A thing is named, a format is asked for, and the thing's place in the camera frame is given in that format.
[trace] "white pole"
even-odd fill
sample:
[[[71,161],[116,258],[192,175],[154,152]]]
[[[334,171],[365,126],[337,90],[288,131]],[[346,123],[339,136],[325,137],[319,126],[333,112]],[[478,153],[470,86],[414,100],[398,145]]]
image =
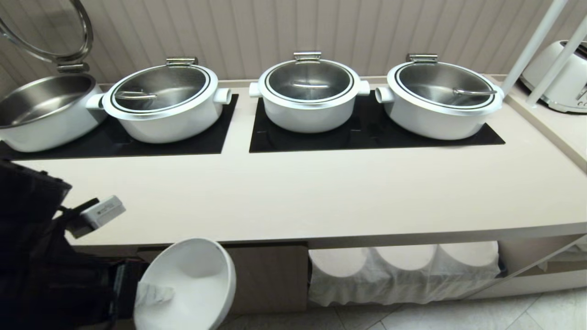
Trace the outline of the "white pole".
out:
[[[526,100],[526,104],[530,106],[534,106],[536,104],[544,91],[555,79],[556,75],[558,75],[558,73],[561,71],[562,67],[565,66],[566,61],[568,61],[569,57],[571,57],[571,55],[575,52],[585,36],[587,36],[587,15],[585,15],[585,18],[583,18],[583,21],[581,24],[579,24],[579,27],[575,33],[573,33],[569,41],[566,42],[566,46],[556,57],[554,63],[548,69],[546,74],[544,74],[544,77],[542,77],[536,88],[534,88],[532,93],[530,93],[528,99]]]
[[[504,94],[510,92],[510,89],[515,84],[516,80],[518,80],[519,76],[522,74],[532,56],[546,37],[546,34],[556,21],[558,15],[561,14],[562,8],[565,7],[567,0],[553,0],[550,8],[544,15],[544,18],[536,28],[536,31],[528,41],[526,48],[522,51],[522,54],[518,57],[515,61],[514,66],[510,70],[510,73],[505,78],[504,83],[501,84],[501,89],[504,91]]]

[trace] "pot lid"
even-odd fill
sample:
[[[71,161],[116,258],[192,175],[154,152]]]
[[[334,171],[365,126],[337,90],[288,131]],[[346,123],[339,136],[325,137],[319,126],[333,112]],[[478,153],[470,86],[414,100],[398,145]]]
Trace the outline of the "pot lid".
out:
[[[413,62],[396,73],[398,84],[410,94],[436,105],[476,109],[489,104],[497,90],[479,74],[436,61],[426,54],[409,55]]]
[[[272,70],[265,83],[271,93],[294,102],[319,103],[336,99],[353,86],[351,73],[320,52],[294,53],[295,61]]]
[[[83,59],[87,56],[92,48],[93,42],[93,31],[92,23],[87,15],[85,8],[83,7],[80,0],[70,0],[73,5],[77,17],[79,18],[80,24],[83,29],[83,42],[81,47],[69,53],[54,53],[47,50],[38,48],[26,40],[22,39],[17,33],[15,33],[5,21],[0,18],[0,32],[13,42],[16,46],[20,47],[32,56],[57,64],[59,72],[85,72],[89,70],[86,63],[83,63]]]
[[[197,98],[210,85],[208,73],[196,58],[168,58],[167,64],[131,75],[111,96],[121,111],[153,113],[172,109]]]

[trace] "paneled wall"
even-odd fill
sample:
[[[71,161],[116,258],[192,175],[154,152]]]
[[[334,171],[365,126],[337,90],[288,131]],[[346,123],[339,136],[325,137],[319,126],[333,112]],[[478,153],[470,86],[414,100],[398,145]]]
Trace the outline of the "paneled wall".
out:
[[[385,75],[407,52],[507,73],[551,0],[83,0],[95,31],[87,58],[113,83],[166,56],[197,56],[220,79],[254,79],[296,50],[321,50],[360,75]],[[545,45],[570,37],[587,1],[569,0]],[[0,1],[17,33],[55,52],[74,49],[68,0]],[[0,95],[55,66],[0,40]]]

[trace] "black cooktop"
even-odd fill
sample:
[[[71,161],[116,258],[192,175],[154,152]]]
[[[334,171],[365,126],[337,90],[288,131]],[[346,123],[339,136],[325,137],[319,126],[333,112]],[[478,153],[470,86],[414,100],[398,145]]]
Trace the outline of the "black cooktop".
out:
[[[222,115],[214,125],[202,133],[186,140],[151,144],[134,140],[126,133],[119,121],[108,117],[90,133],[63,146],[36,153],[21,153],[0,142],[0,159],[67,159],[93,157],[127,156],[169,156],[184,154],[219,154],[237,105],[238,95],[232,96],[229,105],[222,109]]]
[[[369,96],[357,96],[350,119],[341,127],[324,133],[294,133],[273,124],[259,99],[249,152],[311,151],[339,149],[381,149],[505,144],[488,124],[462,140],[436,140],[401,128],[385,113],[383,105]]]

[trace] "tiled floor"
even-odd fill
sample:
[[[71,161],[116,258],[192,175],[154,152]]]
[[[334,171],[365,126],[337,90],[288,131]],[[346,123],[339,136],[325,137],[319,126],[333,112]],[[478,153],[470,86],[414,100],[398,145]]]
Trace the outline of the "tiled floor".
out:
[[[220,330],[586,330],[587,289],[428,305],[232,317]]]

